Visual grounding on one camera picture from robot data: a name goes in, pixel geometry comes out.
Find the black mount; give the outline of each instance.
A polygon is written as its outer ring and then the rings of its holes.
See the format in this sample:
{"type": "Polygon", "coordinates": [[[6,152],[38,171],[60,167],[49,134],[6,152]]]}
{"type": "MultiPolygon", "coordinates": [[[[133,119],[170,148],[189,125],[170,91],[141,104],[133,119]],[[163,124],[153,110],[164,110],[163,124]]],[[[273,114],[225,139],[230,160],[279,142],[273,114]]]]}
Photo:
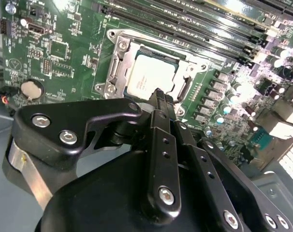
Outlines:
{"type": "Polygon", "coordinates": [[[211,140],[194,140],[176,119],[169,95],[157,89],[141,107],[113,99],[17,111],[4,172],[38,200],[29,173],[15,163],[21,150],[49,187],[38,231],[293,232],[289,220],[211,140]],[[34,125],[35,116],[50,124],[34,125]],[[74,132],[73,144],[60,139],[64,131],[74,132]],[[79,158],[122,144],[131,144],[131,151],[74,176],[79,158]]]}

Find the cpu socket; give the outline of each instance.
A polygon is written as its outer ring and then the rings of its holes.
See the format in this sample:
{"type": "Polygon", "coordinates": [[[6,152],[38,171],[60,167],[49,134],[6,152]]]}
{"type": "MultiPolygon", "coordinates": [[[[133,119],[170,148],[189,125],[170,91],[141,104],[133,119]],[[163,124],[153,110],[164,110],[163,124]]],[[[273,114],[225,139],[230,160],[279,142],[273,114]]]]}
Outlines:
{"type": "Polygon", "coordinates": [[[111,29],[107,37],[115,47],[106,83],[95,87],[106,99],[148,100],[160,88],[180,106],[197,74],[210,66],[173,43],[131,29],[111,29]]]}

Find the screw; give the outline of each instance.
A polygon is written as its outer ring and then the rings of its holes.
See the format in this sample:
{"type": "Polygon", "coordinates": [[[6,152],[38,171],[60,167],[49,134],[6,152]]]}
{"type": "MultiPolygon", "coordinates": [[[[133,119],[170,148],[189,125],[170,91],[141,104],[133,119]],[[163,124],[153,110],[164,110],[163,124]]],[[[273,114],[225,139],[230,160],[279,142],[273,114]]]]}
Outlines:
{"type": "Polygon", "coordinates": [[[233,229],[235,230],[238,229],[239,227],[238,221],[231,212],[225,210],[224,218],[225,218],[225,221],[228,223],[228,225],[230,225],[233,229]]]}
{"type": "Polygon", "coordinates": [[[284,218],[282,218],[280,215],[277,215],[278,220],[280,221],[281,225],[285,228],[285,229],[289,229],[289,226],[287,224],[287,222],[284,220],[284,218]]]}
{"type": "Polygon", "coordinates": [[[15,7],[15,5],[13,5],[12,3],[8,3],[8,4],[5,6],[5,11],[6,11],[8,14],[14,15],[14,14],[16,13],[16,7],[15,7]]]}
{"type": "Polygon", "coordinates": [[[31,120],[36,127],[45,128],[51,124],[46,116],[35,116],[31,120]]]}
{"type": "Polygon", "coordinates": [[[70,130],[64,130],[63,132],[60,133],[59,139],[68,145],[73,145],[78,141],[78,137],[76,136],[75,133],[73,133],[70,130]]]}
{"type": "Polygon", "coordinates": [[[276,229],[277,228],[277,224],[276,222],[268,215],[268,214],[265,214],[265,217],[266,217],[266,220],[268,222],[268,224],[273,228],[273,229],[276,229]]]}
{"type": "Polygon", "coordinates": [[[208,147],[210,147],[211,149],[214,148],[213,145],[212,145],[212,143],[210,143],[209,141],[206,141],[205,144],[206,144],[208,147]]]}
{"type": "Polygon", "coordinates": [[[125,51],[128,48],[128,44],[125,41],[120,41],[118,43],[118,47],[122,50],[125,51]]]}
{"type": "Polygon", "coordinates": [[[108,90],[109,93],[114,93],[115,92],[115,89],[114,89],[113,85],[108,85],[107,90],[108,90]]]}
{"type": "Polygon", "coordinates": [[[172,205],[174,203],[175,201],[174,195],[169,189],[161,188],[159,193],[160,193],[160,198],[165,204],[172,205]]]}

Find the hole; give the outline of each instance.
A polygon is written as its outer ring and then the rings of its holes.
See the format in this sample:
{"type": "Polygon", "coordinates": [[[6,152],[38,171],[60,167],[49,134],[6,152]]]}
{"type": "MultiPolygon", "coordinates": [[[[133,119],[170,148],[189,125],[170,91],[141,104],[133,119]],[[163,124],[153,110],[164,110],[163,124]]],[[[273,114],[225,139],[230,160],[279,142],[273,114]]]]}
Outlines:
{"type": "Polygon", "coordinates": [[[184,123],[182,123],[182,122],[180,122],[180,127],[181,127],[182,129],[186,130],[186,125],[185,125],[184,123]]]}
{"type": "Polygon", "coordinates": [[[206,162],[206,158],[204,156],[200,156],[200,158],[203,162],[206,162]]]}
{"type": "Polygon", "coordinates": [[[168,152],[163,152],[162,155],[166,158],[166,159],[170,159],[170,155],[168,154],[168,152]]]}
{"type": "Polygon", "coordinates": [[[164,138],[162,141],[163,141],[164,143],[166,143],[166,144],[169,144],[169,140],[168,140],[168,139],[165,139],[165,138],[164,138]]]}
{"type": "Polygon", "coordinates": [[[110,38],[114,38],[116,36],[116,34],[113,31],[111,31],[111,32],[109,32],[109,36],[110,36],[110,38]]]}
{"type": "Polygon", "coordinates": [[[135,105],[134,103],[129,103],[129,107],[134,110],[134,111],[137,111],[138,110],[138,107],[137,105],[135,105]]]}
{"type": "Polygon", "coordinates": [[[206,141],[205,144],[206,144],[208,147],[210,147],[211,149],[214,148],[213,145],[212,145],[212,143],[210,143],[209,141],[206,141]]]}
{"type": "Polygon", "coordinates": [[[214,175],[211,173],[211,172],[208,172],[208,176],[211,178],[211,179],[214,179],[214,175]]]}
{"type": "Polygon", "coordinates": [[[166,116],[163,112],[160,112],[160,116],[161,116],[162,118],[167,118],[167,116],[166,116]]]}

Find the motherboard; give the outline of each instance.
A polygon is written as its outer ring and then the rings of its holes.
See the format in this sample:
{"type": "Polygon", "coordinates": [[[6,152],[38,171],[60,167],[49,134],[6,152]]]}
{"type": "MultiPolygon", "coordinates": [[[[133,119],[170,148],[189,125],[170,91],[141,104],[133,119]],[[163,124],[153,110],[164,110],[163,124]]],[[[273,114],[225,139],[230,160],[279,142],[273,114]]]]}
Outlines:
{"type": "Polygon", "coordinates": [[[156,88],[235,163],[293,138],[291,0],[2,0],[11,104],[156,88]]]}

